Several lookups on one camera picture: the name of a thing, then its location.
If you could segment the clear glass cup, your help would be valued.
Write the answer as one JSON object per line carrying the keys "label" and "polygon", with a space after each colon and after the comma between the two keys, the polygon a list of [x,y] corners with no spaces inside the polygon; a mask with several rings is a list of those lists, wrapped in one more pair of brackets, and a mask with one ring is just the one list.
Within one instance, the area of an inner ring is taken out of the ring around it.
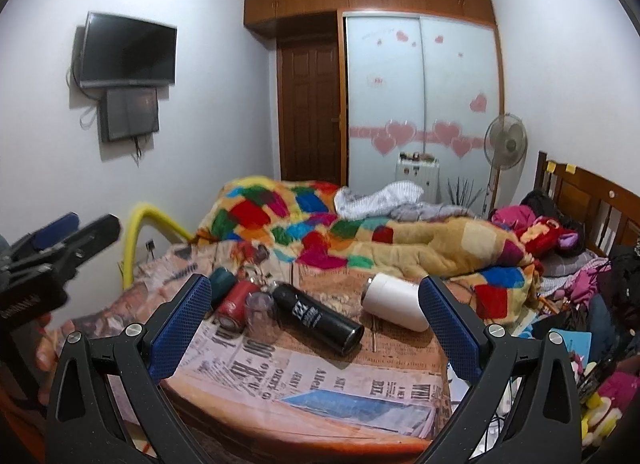
{"label": "clear glass cup", "polygon": [[245,300],[246,334],[259,343],[272,345],[280,336],[276,302],[264,291],[255,291]]}

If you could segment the red thermos bottle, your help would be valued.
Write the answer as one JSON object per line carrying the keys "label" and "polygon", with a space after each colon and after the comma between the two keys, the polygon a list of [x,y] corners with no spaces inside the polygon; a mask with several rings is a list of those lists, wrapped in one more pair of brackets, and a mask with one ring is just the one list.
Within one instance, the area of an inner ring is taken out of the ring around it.
{"label": "red thermos bottle", "polygon": [[246,299],[258,291],[260,283],[254,277],[236,282],[215,312],[218,324],[229,332],[242,332]]}

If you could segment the red plush toy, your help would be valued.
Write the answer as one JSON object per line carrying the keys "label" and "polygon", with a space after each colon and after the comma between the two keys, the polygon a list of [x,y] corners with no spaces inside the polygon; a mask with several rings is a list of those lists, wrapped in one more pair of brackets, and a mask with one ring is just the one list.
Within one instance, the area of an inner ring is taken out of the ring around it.
{"label": "red plush toy", "polygon": [[532,225],[515,230],[518,240],[532,256],[542,259],[557,250],[568,250],[579,241],[579,233],[565,228],[560,221],[550,217],[538,217]]}

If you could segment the white small cabinet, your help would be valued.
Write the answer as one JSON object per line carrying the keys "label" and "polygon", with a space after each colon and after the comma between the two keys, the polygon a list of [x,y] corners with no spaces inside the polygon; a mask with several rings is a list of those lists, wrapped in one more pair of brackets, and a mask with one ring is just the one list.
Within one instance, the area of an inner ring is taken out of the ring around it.
{"label": "white small cabinet", "polygon": [[439,161],[427,153],[400,152],[396,164],[395,180],[411,181],[423,190],[424,202],[439,202]]}

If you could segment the large wall television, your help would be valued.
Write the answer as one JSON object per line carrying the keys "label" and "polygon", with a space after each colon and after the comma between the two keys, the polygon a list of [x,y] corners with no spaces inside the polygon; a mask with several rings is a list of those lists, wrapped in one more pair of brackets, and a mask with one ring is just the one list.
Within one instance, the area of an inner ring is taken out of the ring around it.
{"label": "large wall television", "polygon": [[177,37],[172,26],[89,12],[79,54],[79,86],[170,86],[176,80]]}

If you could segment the wooden headboard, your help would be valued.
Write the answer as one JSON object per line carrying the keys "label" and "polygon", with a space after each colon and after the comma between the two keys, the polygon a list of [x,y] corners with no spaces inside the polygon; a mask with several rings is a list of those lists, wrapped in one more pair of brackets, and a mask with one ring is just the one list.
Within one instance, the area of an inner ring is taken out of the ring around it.
{"label": "wooden headboard", "polygon": [[639,247],[639,196],[584,168],[539,152],[535,189],[584,226],[586,247],[607,256],[616,245]]}

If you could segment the black thermos bottle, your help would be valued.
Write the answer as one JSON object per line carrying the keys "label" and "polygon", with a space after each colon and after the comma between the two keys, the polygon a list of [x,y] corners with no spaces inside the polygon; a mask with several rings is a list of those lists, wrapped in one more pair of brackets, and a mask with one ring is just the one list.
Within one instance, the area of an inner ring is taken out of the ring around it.
{"label": "black thermos bottle", "polygon": [[281,317],[332,348],[341,356],[352,352],[362,340],[364,326],[312,298],[290,283],[272,282],[268,293]]}

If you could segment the white thermos bottle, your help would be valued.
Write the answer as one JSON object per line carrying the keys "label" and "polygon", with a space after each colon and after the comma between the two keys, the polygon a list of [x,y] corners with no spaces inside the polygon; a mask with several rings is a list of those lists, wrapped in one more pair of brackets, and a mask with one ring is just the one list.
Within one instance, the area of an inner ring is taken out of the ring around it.
{"label": "white thermos bottle", "polygon": [[361,293],[361,307],[373,317],[423,333],[430,325],[420,307],[419,286],[384,273],[367,280]]}

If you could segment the standing electric fan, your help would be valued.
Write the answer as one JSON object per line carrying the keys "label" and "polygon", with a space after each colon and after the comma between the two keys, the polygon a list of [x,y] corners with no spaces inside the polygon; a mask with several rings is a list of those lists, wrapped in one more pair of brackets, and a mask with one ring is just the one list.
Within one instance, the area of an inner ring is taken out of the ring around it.
{"label": "standing electric fan", "polygon": [[520,117],[506,112],[491,121],[484,138],[484,154],[489,165],[484,215],[495,206],[501,172],[518,165],[525,156],[527,146],[528,136]]}

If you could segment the dark green cup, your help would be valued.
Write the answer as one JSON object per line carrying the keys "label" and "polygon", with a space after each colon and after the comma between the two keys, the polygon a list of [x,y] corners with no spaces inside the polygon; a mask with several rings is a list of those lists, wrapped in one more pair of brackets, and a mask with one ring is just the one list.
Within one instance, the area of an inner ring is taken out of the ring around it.
{"label": "dark green cup", "polygon": [[210,309],[216,311],[224,299],[229,295],[238,278],[225,267],[218,267],[208,277],[212,288],[212,299],[210,299]]}

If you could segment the yellow white plush toys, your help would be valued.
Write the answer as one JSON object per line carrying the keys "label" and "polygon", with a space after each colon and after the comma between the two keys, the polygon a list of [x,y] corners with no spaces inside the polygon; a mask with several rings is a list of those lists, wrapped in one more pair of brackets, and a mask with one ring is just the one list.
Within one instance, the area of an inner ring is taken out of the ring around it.
{"label": "yellow white plush toys", "polygon": [[612,434],[622,416],[620,399],[613,392],[605,395],[600,395],[599,392],[593,394],[587,400],[580,420],[582,447],[600,447]]}

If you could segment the yellow padded bed rail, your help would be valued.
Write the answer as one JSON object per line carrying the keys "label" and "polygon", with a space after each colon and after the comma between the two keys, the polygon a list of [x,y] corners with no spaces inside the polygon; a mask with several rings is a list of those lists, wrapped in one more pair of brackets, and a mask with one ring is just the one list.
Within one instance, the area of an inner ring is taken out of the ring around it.
{"label": "yellow padded bed rail", "polygon": [[154,235],[163,236],[167,242],[188,243],[194,240],[194,233],[174,218],[150,203],[141,202],[132,207],[126,221],[122,237],[122,289],[126,291],[134,284],[137,266],[150,255],[145,241],[154,241]]}

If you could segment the frosted sliding wardrobe doors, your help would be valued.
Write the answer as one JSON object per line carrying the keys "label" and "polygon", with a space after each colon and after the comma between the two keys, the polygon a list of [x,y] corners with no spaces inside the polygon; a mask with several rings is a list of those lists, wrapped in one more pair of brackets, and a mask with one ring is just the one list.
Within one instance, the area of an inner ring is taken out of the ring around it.
{"label": "frosted sliding wardrobe doors", "polygon": [[370,194],[395,181],[400,152],[439,167],[439,203],[483,211],[485,132],[498,117],[494,28],[436,16],[345,18],[347,184]]}

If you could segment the newspaper print tablecloth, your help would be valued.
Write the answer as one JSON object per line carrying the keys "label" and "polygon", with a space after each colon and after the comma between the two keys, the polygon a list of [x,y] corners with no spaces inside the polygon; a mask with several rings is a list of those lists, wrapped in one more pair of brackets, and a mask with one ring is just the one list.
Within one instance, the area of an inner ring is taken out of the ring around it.
{"label": "newspaper print tablecloth", "polygon": [[446,358],[431,332],[413,333],[366,314],[367,273],[289,262],[262,245],[178,245],[142,265],[113,305],[48,334],[118,334],[151,317],[193,273],[218,268],[245,279],[292,284],[360,323],[364,334],[338,354],[288,319],[232,333],[206,319],[178,370],[163,384],[192,434],[221,463],[405,463],[451,413]]}

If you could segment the small wall monitor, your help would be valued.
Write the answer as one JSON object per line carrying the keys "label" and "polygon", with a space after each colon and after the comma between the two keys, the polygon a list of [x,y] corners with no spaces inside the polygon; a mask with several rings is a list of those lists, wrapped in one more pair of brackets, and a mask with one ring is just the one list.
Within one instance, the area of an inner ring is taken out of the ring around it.
{"label": "small wall monitor", "polygon": [[160,131],[157,90],[106,90],[99,106],[99,135],[103,143],[136,139]]}

